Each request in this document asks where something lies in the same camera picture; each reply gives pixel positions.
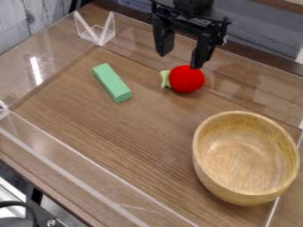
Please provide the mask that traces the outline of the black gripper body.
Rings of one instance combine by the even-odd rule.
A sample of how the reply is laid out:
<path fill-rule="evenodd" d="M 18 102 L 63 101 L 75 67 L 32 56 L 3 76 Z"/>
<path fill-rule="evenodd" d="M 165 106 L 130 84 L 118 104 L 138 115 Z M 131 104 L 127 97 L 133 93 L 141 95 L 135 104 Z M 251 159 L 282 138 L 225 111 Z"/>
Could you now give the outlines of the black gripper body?
<path fill-rule="evenodd" d="M 174 30 L 191 35 L 209 31 L 215 44 L 226 44 L 231 20 L 214 10 L 214 0 L 151 0 L 151 20 L 153 15 L 169 20 Z"/>

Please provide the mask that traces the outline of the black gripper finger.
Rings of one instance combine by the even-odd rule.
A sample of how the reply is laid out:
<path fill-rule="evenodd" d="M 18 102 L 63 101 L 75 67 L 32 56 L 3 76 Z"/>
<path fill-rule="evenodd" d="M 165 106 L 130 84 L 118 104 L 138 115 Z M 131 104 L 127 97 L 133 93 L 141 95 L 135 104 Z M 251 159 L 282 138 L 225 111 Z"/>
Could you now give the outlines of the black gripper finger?
<path fill-rule="evenodd" d="M 210 60 L 214 52 L 215 42 L 210 33 L 198 36 L 197 47 L 193 52 L 191 69 L 201 69 Z"/>
<path fill-rule="evenodd" d="M 153 34 L 155 49 L 162 57 L 165 57 L 174 48 L 175 32 L 171 22 L 157 15 L 153 15 Z"/>

